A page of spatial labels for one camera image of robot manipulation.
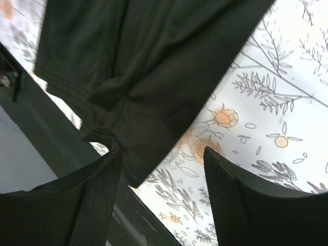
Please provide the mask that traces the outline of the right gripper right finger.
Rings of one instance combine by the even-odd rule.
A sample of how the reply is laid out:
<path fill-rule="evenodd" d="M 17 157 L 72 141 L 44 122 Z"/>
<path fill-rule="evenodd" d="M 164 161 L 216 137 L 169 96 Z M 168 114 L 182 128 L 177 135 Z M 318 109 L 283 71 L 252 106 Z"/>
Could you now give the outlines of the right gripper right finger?
<path fill-rule="evenodd" d="M 255 175 L 208 147 L 203 159 L 219 245 L 327 245 L 325 185 L 301 191 L 280 162 Z"/>

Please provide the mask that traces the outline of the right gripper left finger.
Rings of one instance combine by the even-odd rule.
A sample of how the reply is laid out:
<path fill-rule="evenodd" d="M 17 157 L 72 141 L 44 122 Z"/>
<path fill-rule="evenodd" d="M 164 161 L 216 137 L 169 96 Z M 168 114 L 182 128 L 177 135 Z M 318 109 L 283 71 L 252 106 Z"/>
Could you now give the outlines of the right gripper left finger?
<path fill-rule="evenodd" d="M 1 194 L 1 245 L 106 245 L 122 151 L 31 191 Z"/>

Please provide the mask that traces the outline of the black t shirt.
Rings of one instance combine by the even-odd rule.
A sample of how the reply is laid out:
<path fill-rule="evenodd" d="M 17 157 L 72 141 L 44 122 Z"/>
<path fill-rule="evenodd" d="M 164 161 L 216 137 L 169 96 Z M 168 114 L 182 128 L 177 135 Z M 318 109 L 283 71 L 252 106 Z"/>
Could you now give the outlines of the black t shirt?
<path fill-rule="evenodd" d="M 34 73 L 123 151 L 136 188 L 205 105 L 272 1 L 47 1 Z"/>

